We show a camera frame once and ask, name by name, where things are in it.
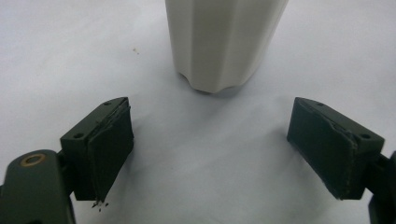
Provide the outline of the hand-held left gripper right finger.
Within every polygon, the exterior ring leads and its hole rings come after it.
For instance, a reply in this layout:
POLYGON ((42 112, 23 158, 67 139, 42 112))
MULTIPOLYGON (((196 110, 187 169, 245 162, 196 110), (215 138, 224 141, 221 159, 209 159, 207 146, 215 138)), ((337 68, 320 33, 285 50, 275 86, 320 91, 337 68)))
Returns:
POLYGON ((377 161, 385 139, 331 107, 310 99, 294 99, 287 140, 338 200, 358 200, 363 177, 377 161))

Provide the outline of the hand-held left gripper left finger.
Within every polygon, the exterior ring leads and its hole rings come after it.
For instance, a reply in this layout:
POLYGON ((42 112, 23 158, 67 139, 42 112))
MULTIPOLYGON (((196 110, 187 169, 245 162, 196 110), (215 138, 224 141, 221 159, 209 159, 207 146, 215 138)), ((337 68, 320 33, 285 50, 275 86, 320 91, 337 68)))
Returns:
POLYGON ((134 148, 130 109, 126 97, 104 102, 61 137, 64 160, 76 169, 77 200, 106 199, 134 148))

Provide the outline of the white ribbed cup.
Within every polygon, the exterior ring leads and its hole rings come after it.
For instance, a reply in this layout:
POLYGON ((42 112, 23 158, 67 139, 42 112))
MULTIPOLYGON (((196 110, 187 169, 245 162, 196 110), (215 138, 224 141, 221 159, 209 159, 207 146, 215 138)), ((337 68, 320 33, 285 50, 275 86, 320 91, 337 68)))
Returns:
POLYGON ((289 0, 165 0, 174 65, 216 93, 257 70, 289 0))

